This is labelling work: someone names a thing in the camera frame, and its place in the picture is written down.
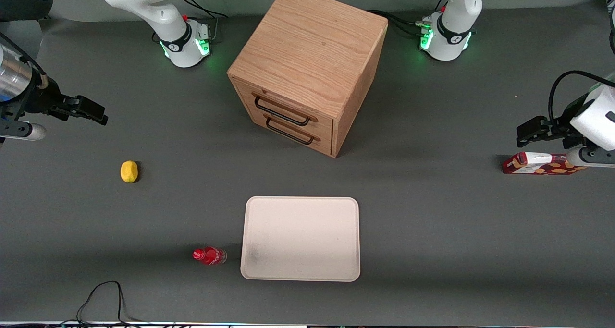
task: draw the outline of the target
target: cable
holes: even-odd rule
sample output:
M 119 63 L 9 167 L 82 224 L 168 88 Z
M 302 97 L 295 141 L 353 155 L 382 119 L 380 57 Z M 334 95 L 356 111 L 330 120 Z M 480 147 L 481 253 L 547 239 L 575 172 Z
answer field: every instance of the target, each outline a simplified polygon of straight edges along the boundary
M 20 54 L 26 59 L 26 61 L 29 61 L 32 65 L 34 65 L 41 76 L 46 76 L 45 70 L 43 70 L 40 65 L 38 65 L 37 61 L 32 59 L 32 57 L 27 54 L 25 50 L 22 50 L 21 47 L 14 43 L 13 40 L 9 39 L 9 37 L 6 36 L 4 33 L 0 32 L 0 36 L 2 37 L 2 39 L 4 39 L 4 41 L 9 43 L 9 45 L 13 46 L 13 48 L 20 52 Z
M 411 36 L 420 36 L 421 34 L 419 33 L 413 33 L 412 31 L 407 30 L 406 28 L 403 28 L 401 24 L 405 24 L 405 25 L 415 25 L 413 22 L 409 22 L 407 20 L 404 19 L 400 19 L 399 17 L 385 12 L 385 11 L 380 11 L 380 10 L 367 10 L 367 12 L 373 13 L 374 15 L 378 15 L 378 16 L 382 16 L 385 17 L 386 19 L 389 20 L 389 22 L 391 24 L 393 24 L 394 26 L 396 26 L 399 30 L 403 31 L 404 33 L 411 35 Z
M 613 43 L 613 30 L 611 30 L 611 34 L 609 34 L 609 45 L 611 46 L 611 52 L 613 52 L 613 54 L 615 54 L 615 43 Z
M 213 15 L 211 15 L 212 13 L 214 13 L 215 15 L 221 15 L 224 18 L 229 18 L 227 15 L 220 13 L 220 12 L 216 12 L 216 11 L 211 11 L 208 10 L 206 8 L 203 8 L 201 5 L 198 4 L 198 2 L 194 1 L 194 0 L 190 0 L 191 2 L 189 2 L 188 0 L 184 0 L 184 2 L 186 2 L 186 4 L 189 4 L 191 6 L 194 6 L 194 8 L 200 9 L 202 11 L 205 11 L 208 15 L 210 15 L 211 17 L 215 17 Z
M 75 319 L 67 319 L 64 322 L 60 322 L 58 324 L 46 324 L 46 323 L 19 323 L 19 324 L 0 324 L 2 328 L 58 328 L 61 327 L 66 322 L 71 322 L 77 320 Z
M 94 293 L 96 292 L 96 290 L 103 285 L 106 284 L 116 284 L 117 286 L 117 293 L 118 293 L 118 302 L 117 302 L 117 321 L 119 321 L 120 323 L 125 324 L 126 326 L 131 326 L 131 327 L 136 327 L 136 328 L 140 328 L 141 326 L 138 326 L 136 324 L 132 324 L 129 322 L 126 322 L 124 320 L 122 320 L 121 315 L 122 315 L 122 308 L 125 311 L 125 315 L 128 319 L 131 319 L 133 321 L 141 321 L 140 319 L 135 319 L 134 317 L 130 317 L 130 315 L 128 315 L 128 309 L 126 307 L 126 300 L 123 297 L 123 291 L 122 291 L 122 287 L 119 284 L 119 282 L 115 281 L 115 280 L 110 280 L 110 281 L 106 281 L 106 282 L 101 282 L 100 284 L 96 285 L 96 287 L 94 287 L 94 289 L 90 292 L 90 295 L 87 296 L 86 301 L 81 304 L 81 307 L 79 307 L 79 310 L 77 310 L 77 314 L 75 315 L 76 321 L 79 322 L 79 324 L 89 327 L 92 324 L 89 324 L 86 321 L 83 321 L 82 319 L 82 315 L 83 315 L 83 310 L 86 308 L 87 304 L 90 302 L 90 300 L 92 299 L 92 296 L 94 295 Z
M 211 37 L 212 41 L 215 40 L 216 36 L 218 35 L 218 21 L 219 20 L 220 20 L 220 17 L 216 17 L 216 25 L 215 25 L 214 30 L 213 30 L 213 36 Z
M 440 6 L 440 2 L 442 2 L 442 0 L 438 0 L 438 3 L 435 5 L 435 8 L 433 8 L 434 11 L 438 10 L 438 7 Z
M 400 22 L 400 23 L 403 23 L 403 24 L 408 24 L 408 25 L 414 25 L 414 24 L 415 24 L 415 22 L 410 22 L 410 21 L 407 21 L 407 20 L 405 20 L 405 19 L 400 19 L 400 18 L 399 18 L 399 17 L 397 17 L 396 15 L 393 15 L 392 13 L 388 13 L 388 12 L 386 12 L 386 11 L 380 11 L 380 10 L 367 10 L 367 12 L 371 12 L 371 13 L 373 13 L 373 14 L 375 14 L 375 15 L 380 15 L 380 16 L 385 17 L 385 18 L 387 18 L 387 19 L 393 19 L 393 20 L 396 20 L 396 21 L 398 21 L 398 22 Z
M 188 4 L 189 6 L 193 6 L 193 8 L 197 8 L 199 10 L 205 11 L 203 8 L 196 6 L 195 4 L 192 4 L 191 2 L 189 2 L 188 0 L 184 0 L 184 2 L 186 2 L 186 4 Z M 211 18 L 215 18 L 216 16 L 213 15 L 209 10 L 205 11 L 205 13 L 207 13 L 209 15 L 209 17 Z
M 598 81 L 602 83 L 603 85 L 608 85 L 609 87 L 615 88 L 615 83 L 609 81 L 608 79 L 604 79 L 600 76 L 596 76 L 595 74 L 591 74 L 589 72 L 580 71 L 580 70 L 571 70 L 568 72 L 564 72 L 562 75 L 560 75 L 555 80 L 555 82 L 553 83 L 553 87 L 551 87 L 551 93 L 549 94 L 549 120 L 551 121 L 552 126 L 555 126 L 555 118 L 553 116 L 553 99 L 555 96 L 555 90 L 557 89 L 557 86 L 560 84 L 562 79 L 564 79 L 564 77 L 569 76 L 571 74 L 578 74 L 580 76 L 585 76 L 587 78 L 593 79 L 594 81 Z

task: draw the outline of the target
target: gray table surface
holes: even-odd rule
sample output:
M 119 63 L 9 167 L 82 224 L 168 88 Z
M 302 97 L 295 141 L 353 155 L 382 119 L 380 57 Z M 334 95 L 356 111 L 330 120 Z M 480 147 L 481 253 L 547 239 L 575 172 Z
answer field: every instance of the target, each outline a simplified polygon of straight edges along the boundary
M 145 22 L 46 24 L 40 64 L 64 93 L 104 105 L 109 124 L 31 116 L 48 136 L 0 151 L 2 319 L 72 318 L 115 279 L 149 321 L 615 326 L 615 172 L 499 167 L 559 74 L 612 70 L 604 4 L 484 11 L 449 63 L 391 27 L 338 159 L 248 118 L 226 70 L 258 22 L 222 20 L 212 56 L 186 70 Z M 592 84 L 566 79 L 556 111 Z M 141 162 L 137 184 L 119 178 L 128 159 Z M 360 278 L 242 278 L 244 207 L 257 195 L 354 197 Z M 204 244 L 232 260 L 194 262 Z M 112 321 L 115 289 L 90 305 L 85 319 Z

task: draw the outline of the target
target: wooden cabinet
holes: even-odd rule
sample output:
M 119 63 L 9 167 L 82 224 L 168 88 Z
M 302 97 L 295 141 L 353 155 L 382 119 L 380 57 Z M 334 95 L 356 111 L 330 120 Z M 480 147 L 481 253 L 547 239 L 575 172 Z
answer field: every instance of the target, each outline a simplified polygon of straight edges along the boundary
M 334 0 L 275 0 L 227 74 L 254 123 L 336 157 L 386 30 L 385 18 Z

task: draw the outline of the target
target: drawer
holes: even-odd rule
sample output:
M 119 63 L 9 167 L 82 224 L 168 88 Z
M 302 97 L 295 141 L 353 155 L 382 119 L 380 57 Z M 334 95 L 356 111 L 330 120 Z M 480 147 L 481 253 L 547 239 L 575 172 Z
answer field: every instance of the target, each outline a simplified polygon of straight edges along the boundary
M 306 131 L 300 130 L 299 127 L 291 124 L 289 125 L 285 121 L 277 119 L 267 113 L 252 114 L 252 120 L 255 124 L 266 127 L 274 133 L 331 156 L 332 143 L 330 136 L 319 137 L 317 135 L 308 134 Z
M 333 123 L 331 118 L 313 111 L 305 111 L 301 107 L 290 107 L 272 93 L 239 80 L 235 80 L 235 88 L 253 119 L 259 114 L 266 113 L 305 133 L 331 139 Z

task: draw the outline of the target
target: drawer handle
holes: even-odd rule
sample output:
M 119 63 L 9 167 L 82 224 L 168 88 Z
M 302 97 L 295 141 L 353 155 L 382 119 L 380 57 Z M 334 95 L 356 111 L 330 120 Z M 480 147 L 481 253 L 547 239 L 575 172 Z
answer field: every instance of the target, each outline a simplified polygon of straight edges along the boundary
M 261 105 L 259 105 L 259 104 L 258 104 L 258 102 L 261 100 L 261 97 L 260 97 L 260 96 L 257 96 L 256 94 L 254 94 L 254 95 L 257 97 L 257 98 L 255 98 L 255 100 L 254 100 L 254 104 L 255 104 L 255 105 L 256 105 L 259 109 L 262 109 L 262 110 L 263 110 L 263 111 L 265 111 L 265 112 L 268 112 L 268 113 L 270 113 L 270 114 L 273 114 L 273 115 L 274 115 L 274 116 L 276 116 L 277 118 L 280 118 L 280 119 L 286 120 L 287 122 L 291 122 L 291 123 L 293 123 L 294 125 L 297 125 L 297 126 L 305 126 L 305 125 L 307 125 L 307 124 L 308 124 L 308 122 L 309 122 L 309 117 L 306 117 L 306 120 L 305 120 L 304 122 L 300 122 L 300 121 L 294 120 L 293 118 L 289 118 L 289 117 L 287 117 L 287 116 L 285 116 L 285 115 L 283 115 L 283 114 L 279 114 L 279 113 L 277 113 L 276 111 L 274 111 L 274 110 L 272 110 L 272 109 L 268 109 L 268 108 L 267 108 L 267 107 L 265 107 L 265 106 L 261 106 Z
M 297 141 L 297 142 L 299 142 L 301 144 L 304 144 L 306 146 L 309 146 L 310 144 L 312 144 L 312 142 L 314 142 L 314 136 L 310 137 L 309 141 L 304 141 L 304 140 L 302 140 L 299 137 L 295 137 L 295 136 L 293 136 L 293 135 L 291 135 L 289 133 L 286 133 L 286 132 L 278 129 L 277 127 L 271 126 L 270 122 L 271 122 L 271 118 L 267 118 L 267 122 L 265 122 L 265 124 L 266 124 L 268 129 L 270 129 L 272 131 L 275 131 L 276 133 L 279 133 L 279 134 L 281 134 L 283 136 L 286 136 L 286 137 L 292 139 L 293 141 Z

